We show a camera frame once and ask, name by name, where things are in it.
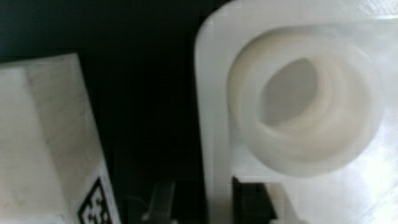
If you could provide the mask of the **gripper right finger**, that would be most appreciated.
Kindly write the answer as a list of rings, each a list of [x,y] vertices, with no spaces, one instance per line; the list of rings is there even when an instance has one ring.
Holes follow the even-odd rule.
[[[275,218],[265,185],[233,178],[233,224],[270,224]]]

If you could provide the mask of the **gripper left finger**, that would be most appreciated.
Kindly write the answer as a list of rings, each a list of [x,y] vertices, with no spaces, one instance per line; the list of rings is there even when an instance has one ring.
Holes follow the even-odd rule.
[[[176,224],[172,218],[172,203],[174,203],[174,182],[158,182],[151,197],[151,206],[147,211],[147,224]]]

